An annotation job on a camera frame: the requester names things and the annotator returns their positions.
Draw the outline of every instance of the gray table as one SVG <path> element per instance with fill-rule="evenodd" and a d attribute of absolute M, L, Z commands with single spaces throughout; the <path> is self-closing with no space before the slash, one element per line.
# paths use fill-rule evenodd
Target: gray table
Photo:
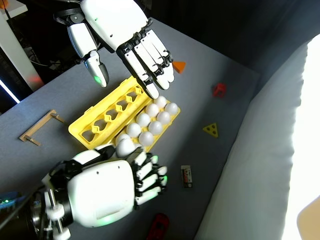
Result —
<path fill-rule="evenodd" d="M 259 78 L 255 72 L 161 22 L 155 20 L 153 29 L 174 59 L 186 62 L 184 72 L 175 73 L 170 88 L 161 92 L 181 113 L 152 149 L 160 164 L 168 166 L 168 191 L 111 225 L 84 228 L 74 223 L 72 239 L 143 240 L 156 213 L 170 219 L 167 239 L 192 239 L 253 95 Z M 42 146 L 18 137 L 51 109 L 72 123 L 130 76 L 115 54 L 103 49 L 100 57 L 109 72 L 108 88 L 100 88 L 77 65 L 0 116 L 0 192 L 30 191 L 56 162 L 85 150 L 68 126 L 54 119 L 33 135 Z M 218 82 L 227 85 L 224 98 L 212 97 Z M 215 122 L 219 138 L 202 130 Z M 192 189 L 182 187 L 180 165 L 191 165 Z"/>

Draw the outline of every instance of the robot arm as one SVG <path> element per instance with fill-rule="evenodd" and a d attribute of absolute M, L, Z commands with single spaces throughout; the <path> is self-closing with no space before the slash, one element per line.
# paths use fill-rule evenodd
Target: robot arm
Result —
<path fill-rule="evenodd" d="M 73 221 L 88 228 L 116 222 L 163 192 L 167 167 L 157 163 L 156 155 L 140 147 L 122 159 L 112 145 L 104 145 L 55 167 L 43 180 L 53 238 L 68 239 L 66 226 Z"/>
<path fill-rule="evenodd" d="M 72 45 L 93 78 L 108 84 L 107 70 L 100 63 L 97 45 L 87 24 L 102 45 L 116 52 L 148 95 L 156 99 L 174 80 L 173 58 L 152 29 L 152 24 L 133 0 L 82 0 L 80 11 L 65 11 Z"/>

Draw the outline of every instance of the yellow triangle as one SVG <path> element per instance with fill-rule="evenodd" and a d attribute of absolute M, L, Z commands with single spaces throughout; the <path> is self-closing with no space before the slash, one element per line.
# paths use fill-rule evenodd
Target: yellow triangle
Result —
<path fill-rule="evenodd" d="M 205 126 L 203 128 L 203 131 L 205 131 L 207 134 L 210 134 L 211 136 L 217 138 L 218 137 L 218 128 L 216 123 L 212 123 L 208 126 Z"/>

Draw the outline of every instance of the wooden bracket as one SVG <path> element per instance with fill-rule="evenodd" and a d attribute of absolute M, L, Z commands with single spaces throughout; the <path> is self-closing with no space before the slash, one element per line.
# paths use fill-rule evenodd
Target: wooden bracket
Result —
<path fill-rule="evenodd" d="M 24 134 L 22 134 L 19 139 L 22 141 L 30 141 L 31 143 L 41 146 L 41 143 L 32 138 L 32 134 L 38 131 L 46 122 L 48 122 L 51 118 L 57 119 L 62 123 L 65 121 L 57 114 L 56 110 L 52 109 L 45 116 L 43 116 L 39 121 L 36 122 L 32 127 L 30 127 Z"/>

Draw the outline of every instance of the egg carton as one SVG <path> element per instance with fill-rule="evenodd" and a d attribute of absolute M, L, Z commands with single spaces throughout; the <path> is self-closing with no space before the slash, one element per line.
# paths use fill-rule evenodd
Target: egg carton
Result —
<path fill-rule="evenodd" d="M 114 144 L 116 137 L 125 132 L 128 124 L 135 123 L 138 114 L 144 113 L 150 103 L 152 103 L 152 99 L 148 97 L 137 80 L 131 76 L 95 106 L 85 111 L 69 126 L 68 130 L 87 149 L 94 149 L 108 143 Z M 170 116 L 171 120 L 168 124 L 163 125 L 163 131 L 154 136 L 152 145 L 145 148 L 147 152 L 179 113 L 180 109 L 176 115 Z M 148 131 L 148 127 L 142 127 L 141 130 Z M 132 140 L 134 143 L 139 143 L 138 138 Z"/>
<path fill-rule="evenodd" d="M 147 107 L 147 105 L 139 112 L 139 114 L 141 114 L 141 113 L 146 113 L 146 107 Z M 165 108 L 164 108 L 164 107 L 163 107 L 163 108 L 159 108 L 159 113 L 160 113 L 160 112 L 164 112 L 164 111 L 165 111 Z M 161 132 L 160 134 L 158 134 L 158 135 L 154 135 L 154 136 L 153 136 L 153 143 L 152 143 L 151 145 L 149 145 L 149 146 L 144 146 L 144 149 L 145 149 L 146 152 L 149 152 L 149 151 L 151 150 L 151 148 L 156 144 L 156 142 L 157 142 L 157 141 L 160 139 L 160 137 L 164 134 L 164 132 L 167 130 L 167 128 L 173 123 L 173 121 L 176 119 L 176 117 L 179 115 L 180 112 L 181 112 L 181 110 L 180 110 L 180 108 L 178 107 L 177 113 L 176 113 L 175 115 L 171 115 L 171 116 L 170 116 L 170 122 L 169 122 L 168 124 L 162 125 L 162 128 L 163 128 L 163 129 L 162 129 L 162 132 Z M 138 116 L 139 114 L 135 115 L 135 116 L 127 123 L 127 125 L 129 125 L 129 124 L 131 124 L 131 123 L 136 123 L 137 116 Z M 156 117 L 156 116 L 155 116 L 155 117 L 151 117 L 150 119 L 151 119 L 151 122 L 154 122 L 154 121 L 157 120 L 157 117 Z M 111 140 L 111 143 L 112 143 L 112 144 L 114 144 L 114 145 L 116 144 L 116 138 L 117 138 L 119 135 L 126 133 L 126 127 L 127 127 L 127 126 L 125 126 L 116 136 L 114 136 L 114 138 Z M 147 131 L 148 131 L 148 127 L 147 127 L 147 126 L 141 127 L 141 132 L 142 132 L 142 133 L 143 133 L 143 132 L 147 132 Z M 131 139 L 132 139 L 133 143 L 139 144 L 138 137 L 132 137 Z"/>

